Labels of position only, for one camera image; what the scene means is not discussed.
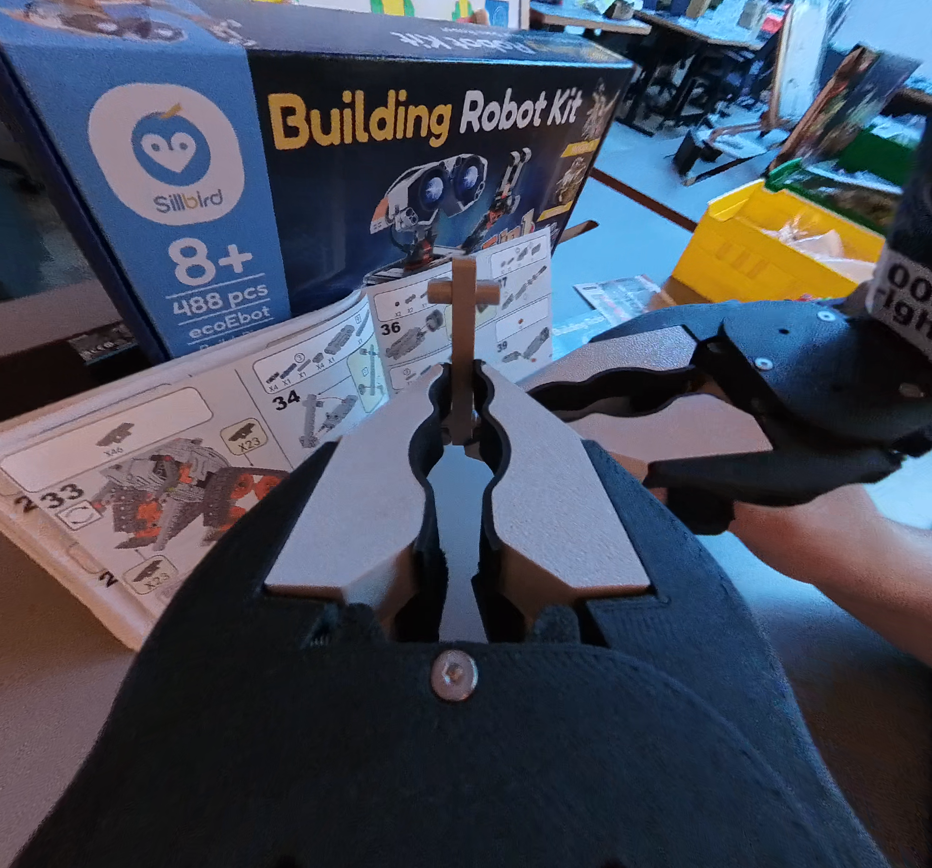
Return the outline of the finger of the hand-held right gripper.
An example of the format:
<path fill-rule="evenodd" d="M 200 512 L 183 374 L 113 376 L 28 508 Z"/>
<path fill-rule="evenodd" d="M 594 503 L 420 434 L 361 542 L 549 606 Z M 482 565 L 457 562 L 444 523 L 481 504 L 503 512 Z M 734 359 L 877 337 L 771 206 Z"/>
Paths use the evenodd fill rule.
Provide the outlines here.
<path fill-rule="evenodd" d="M 574 430 L 599 443 L 638 480 L 654 462 L 773 450 L 751 414 L 705 393 L 676 397 L 638 416 L 591 413 L 576 420 Z"/>
<path fill-rule="evenodd" d="M 695 362 L 700 342 L 682 326 L 591 342 L 523 381 L 557 417 L 640 417 L 675 403 L 723 404 L 715 379 Z"/>

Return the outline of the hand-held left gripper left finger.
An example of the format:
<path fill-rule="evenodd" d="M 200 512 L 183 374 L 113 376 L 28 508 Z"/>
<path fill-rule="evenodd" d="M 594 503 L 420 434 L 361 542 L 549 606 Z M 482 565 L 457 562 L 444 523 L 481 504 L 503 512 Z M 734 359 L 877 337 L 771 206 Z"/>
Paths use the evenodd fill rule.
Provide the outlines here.
<path fill-rule="evenodd" d="M 447 595 L 429 475 L 447 367 L 429 367 L 333 449 L 267 577 L 278 595 L 368 606 L 391 637 L 437 639 Z"/>

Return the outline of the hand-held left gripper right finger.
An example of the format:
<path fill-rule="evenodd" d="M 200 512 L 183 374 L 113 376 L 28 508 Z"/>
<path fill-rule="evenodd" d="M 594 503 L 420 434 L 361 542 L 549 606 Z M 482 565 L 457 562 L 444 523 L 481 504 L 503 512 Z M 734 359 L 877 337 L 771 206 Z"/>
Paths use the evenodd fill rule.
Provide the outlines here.
<path fill-rule="evenodd" d="M 488 639 L 524 639 L 543 610 L 641 597 L 649 576 L 580 436 L 475 363 L 482 495 L 475 601 Z"/>

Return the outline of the grey lever brick piece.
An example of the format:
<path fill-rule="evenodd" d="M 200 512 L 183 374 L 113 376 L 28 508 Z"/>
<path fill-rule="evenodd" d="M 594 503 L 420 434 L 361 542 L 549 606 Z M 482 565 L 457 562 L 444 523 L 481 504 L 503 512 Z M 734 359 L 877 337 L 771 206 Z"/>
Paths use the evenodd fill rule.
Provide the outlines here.
<path fill-rule="evenodd" d="M 450 443 L 465 447 L 473 432 L 473 361 L 475 316 L 480 304 L 499 304 L 500 287 L 492 280 L 477 278 L 472 257 L 451 261 L 449 278 L 434 278 L 428 283 L 431 303 L 451 307 L 451 358 L 449 364 L 450 407 L 446 419 Z"/>

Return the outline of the printed instruction booklet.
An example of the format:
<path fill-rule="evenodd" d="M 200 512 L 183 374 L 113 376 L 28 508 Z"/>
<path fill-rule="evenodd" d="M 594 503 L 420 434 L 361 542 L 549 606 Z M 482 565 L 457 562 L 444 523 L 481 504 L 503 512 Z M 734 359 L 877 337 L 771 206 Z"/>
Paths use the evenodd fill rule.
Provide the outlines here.
<path fill-rule="evenodd" d="M 455 255 L 3 424 L 2 534 L 138 651 L 248 510 L 449 361 Z"/>

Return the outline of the person's right forearm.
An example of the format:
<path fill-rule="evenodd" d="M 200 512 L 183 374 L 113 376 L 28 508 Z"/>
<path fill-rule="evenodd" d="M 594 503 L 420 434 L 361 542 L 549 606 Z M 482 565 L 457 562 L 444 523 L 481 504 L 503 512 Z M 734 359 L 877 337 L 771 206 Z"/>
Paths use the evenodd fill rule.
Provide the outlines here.
<path fill-rule="evenodd" d="M 792 507 L 737 502 L 733 515 L 758 559 L 931 666 L 930 530 L 885 517 L 858 485 Z"/>

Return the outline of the grey desk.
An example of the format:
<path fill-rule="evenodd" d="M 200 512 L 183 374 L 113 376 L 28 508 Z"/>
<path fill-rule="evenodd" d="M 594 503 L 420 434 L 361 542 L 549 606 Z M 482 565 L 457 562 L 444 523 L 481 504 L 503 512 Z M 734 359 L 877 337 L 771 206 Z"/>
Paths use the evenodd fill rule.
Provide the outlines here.
<path fill-rule="evenodd" d="M 586 184 L 553 268 L 558 323 L 582 281 L 672 273 L 690 233 L 607 173 Z M 770 637 L 822 757 L 895 866 L 930 866 L 930 670 L 732 535 L 705 547 Z M 133 659 L 65 588 L 2 539 L 2 866 L 63 792 Z"/>

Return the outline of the blue printed leaflet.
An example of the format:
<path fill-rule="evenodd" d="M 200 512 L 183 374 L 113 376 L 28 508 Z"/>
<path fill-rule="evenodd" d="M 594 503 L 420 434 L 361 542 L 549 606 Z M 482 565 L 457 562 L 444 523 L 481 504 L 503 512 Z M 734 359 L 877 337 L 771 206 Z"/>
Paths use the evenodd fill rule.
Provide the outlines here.
<path fill-rule="evenodd" d="M 564 358 L 574 350 L 588 344 L 594 337 L 617 327 L 618 324 L 618 321 L 592 309 L 554 324 L 551 334 L 552 360 Z"/>

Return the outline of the clear plastic bag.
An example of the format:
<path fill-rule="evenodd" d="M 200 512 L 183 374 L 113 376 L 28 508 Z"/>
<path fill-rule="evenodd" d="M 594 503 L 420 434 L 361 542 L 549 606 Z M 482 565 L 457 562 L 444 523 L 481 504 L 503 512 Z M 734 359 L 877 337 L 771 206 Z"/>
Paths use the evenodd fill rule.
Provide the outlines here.
<path fill-rule="evenodd" d="M 763 232 L 856 284 L 872 276 L 875 261 L 862 260 L 850 253 L 842 236 L 834 229 L 818 233 L 803 214 L 787 220 L 777 230 Z"/>

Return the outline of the yellow plastic bin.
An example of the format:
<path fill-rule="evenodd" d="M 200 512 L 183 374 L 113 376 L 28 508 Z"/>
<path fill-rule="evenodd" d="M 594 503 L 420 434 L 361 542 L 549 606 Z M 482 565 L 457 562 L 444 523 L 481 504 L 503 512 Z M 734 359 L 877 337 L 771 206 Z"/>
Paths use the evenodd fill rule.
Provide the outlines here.
<path fill-rule="evenodd" d="M 784 243 L 777 233 L 787 224 L 804 238 L 837 233 L 845 259 L 866 263 L 865 273 L 838 270 Z M 673 277 L 713 303 L 839 298 L 869 277 L 882 247 L 881 234 L 757 180 L 708 203 Z"/>

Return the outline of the dark illustrated box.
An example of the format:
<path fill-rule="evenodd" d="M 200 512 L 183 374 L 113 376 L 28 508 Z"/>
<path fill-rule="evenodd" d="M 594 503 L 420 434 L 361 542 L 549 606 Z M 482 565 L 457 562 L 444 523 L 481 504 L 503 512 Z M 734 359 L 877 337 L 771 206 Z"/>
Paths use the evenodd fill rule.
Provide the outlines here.
<path fill-rule="evenodd" d="M 920 59 L 855 45 L 786 138 L 768 173 L 794 160 L 815 164 L 839 155 L 879 117 L 921 64 Z"/>

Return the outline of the blue robot kit box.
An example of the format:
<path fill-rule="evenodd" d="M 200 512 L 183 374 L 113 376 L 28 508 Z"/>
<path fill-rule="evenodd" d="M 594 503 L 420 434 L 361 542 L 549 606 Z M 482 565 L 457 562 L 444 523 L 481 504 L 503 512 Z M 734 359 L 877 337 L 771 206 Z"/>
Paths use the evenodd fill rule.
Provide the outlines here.
<path fill-rule="evenodd" d="M 635 65 L 568 33 L 250 0 L 2 0 L 2 116 L 155 363 L 537 229 Z"/>

